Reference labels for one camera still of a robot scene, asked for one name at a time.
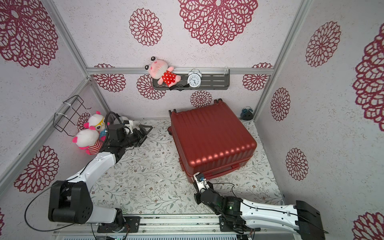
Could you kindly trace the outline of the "red hard-shell suitcase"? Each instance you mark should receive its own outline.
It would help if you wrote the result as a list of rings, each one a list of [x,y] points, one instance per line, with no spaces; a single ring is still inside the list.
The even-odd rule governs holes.
[[[173,110],[169,115],[168,132],[189,183],[196,173],[214,179],[240,169],[257,148],[256,140],[222,99],[202,108]]]

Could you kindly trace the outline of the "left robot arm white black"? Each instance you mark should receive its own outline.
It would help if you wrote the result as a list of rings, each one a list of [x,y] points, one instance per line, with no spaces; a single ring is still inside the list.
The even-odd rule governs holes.
[[[90,196],[97,180],[123,157],[140,147],[153,129],[139,125],[130,134],[122,124],[110,125],[100,152],[82,170],[65,181],[57,181],[50,191],[48,219],[70,224],[109,224],[119,231],[126,221],[121,209],[94,205]]]

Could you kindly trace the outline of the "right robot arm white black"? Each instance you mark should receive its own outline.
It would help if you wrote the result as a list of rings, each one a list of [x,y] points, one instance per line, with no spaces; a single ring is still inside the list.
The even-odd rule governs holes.
[[[223,197],[209,183],[194,183],[196,203],[204,204],[219,216],[223,232],[244,234],[272,229],[297,234],[302,240],[324,240],[320,212],[304,201],[294,205],[260,204],[237,197]]]

